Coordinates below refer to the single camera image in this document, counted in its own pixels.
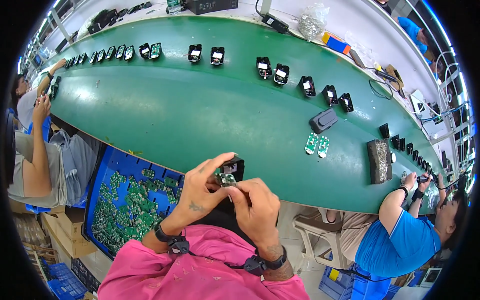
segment pink shirt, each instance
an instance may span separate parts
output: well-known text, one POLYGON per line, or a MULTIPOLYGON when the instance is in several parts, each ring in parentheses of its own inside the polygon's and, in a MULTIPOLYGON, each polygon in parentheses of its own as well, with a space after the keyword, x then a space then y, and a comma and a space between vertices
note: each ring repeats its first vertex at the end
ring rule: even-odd
POLYGON ((260 281, 243 269, 226 266, 223 262, 243 265, 255 252, 232 231, 209 225, 185 230, 190 251, 197 256, 157 254, 130 240, 98 288, 98 299, 309 299, 297 275, 285 281, 260 281))

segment tattoo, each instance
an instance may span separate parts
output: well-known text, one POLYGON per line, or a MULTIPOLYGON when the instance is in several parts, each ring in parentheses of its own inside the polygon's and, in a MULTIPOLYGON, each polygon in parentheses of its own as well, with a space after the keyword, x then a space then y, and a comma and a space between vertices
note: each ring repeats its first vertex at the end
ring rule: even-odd
MULTIPOLYGON (((280 243, 275 246, 268 246, 265 251, 262 251, 261 257, 267 260, 277 260, 283 255, 283 247, 280 243)), ((264 272, 265 280, 270 281, 284 281, 293 277, 293 268, 290 262, 285 261, 283 266, 276 270, 266 269, 264 272)))
POLYGON ((190 204, 189 208, 190 208, 191 210, 193 210, 194 212, 197 212, 197 211, 198 211, 198 212, 201 212, 201 213, 202 213, 202 212, 205 211, 205 209, 204 209, 203 206, 201 206, 201 205, 198 206, 198 205, 196 205, 195 203, 193 203, 193 201, 192 201, 192 203, 190 204))

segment water bottle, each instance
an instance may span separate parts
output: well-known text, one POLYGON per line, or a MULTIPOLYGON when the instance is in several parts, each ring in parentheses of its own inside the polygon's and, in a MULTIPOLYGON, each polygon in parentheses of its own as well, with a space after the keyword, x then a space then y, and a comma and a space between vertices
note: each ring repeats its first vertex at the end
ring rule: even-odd
POLYGON ((169 14, 175 15, 181 12, 181 5, 179 0, 167 0, 167 5, 169 14))

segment plastic stool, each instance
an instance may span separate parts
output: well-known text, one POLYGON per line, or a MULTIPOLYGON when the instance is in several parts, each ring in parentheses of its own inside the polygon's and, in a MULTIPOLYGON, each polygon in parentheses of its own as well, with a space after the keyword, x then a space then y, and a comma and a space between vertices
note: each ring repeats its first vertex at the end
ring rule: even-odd
POLYGON ((302 236, 306 251, 306 253, 302 253, 304 258, 313 258, 319 264, 324 264, 335 269, 348 269, 348 267, 353 264, 353 262, 349 261, 345 256, 343 256, 340 249, 340 232, 343 222, 340 221, 333 224, 324 223, 322 221, 322 214, 315 212, 308 216, 298 215, 294 217, 292 224, 302 236), (331 247, 333 255, 332 260, 325 258, 325 255, 330 251, 327 251, 321 255, 314 254, 309 234, 327 240, 331 247))

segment blue shirt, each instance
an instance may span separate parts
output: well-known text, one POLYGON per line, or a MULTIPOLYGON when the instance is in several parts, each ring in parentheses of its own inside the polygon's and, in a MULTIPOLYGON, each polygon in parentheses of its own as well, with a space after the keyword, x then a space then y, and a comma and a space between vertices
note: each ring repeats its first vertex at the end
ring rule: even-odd
MULTIPOLYGON (((417 34, 420 31, 420 27, 418 27, 415 23, 413 23, 412 20, 409 18, 404 18, 404 17, 398 17, 398 24, 405 30, 407 35, 412 39, 412 41, 417 45, 418 49, 422 54, 425 54, 427 52, 427 46, 424 45, 422 42, 417 40, 417 34)), ((425 59, 427 63, 430 65, 432 62, 429 61, 428 59, 425 59)))
POLYGON ((390 236, 380 221, 370 226, 355 262, 377 276, 398 277, 415 271, 439 250, 440 237, 432 223, 402 210, 390 236))

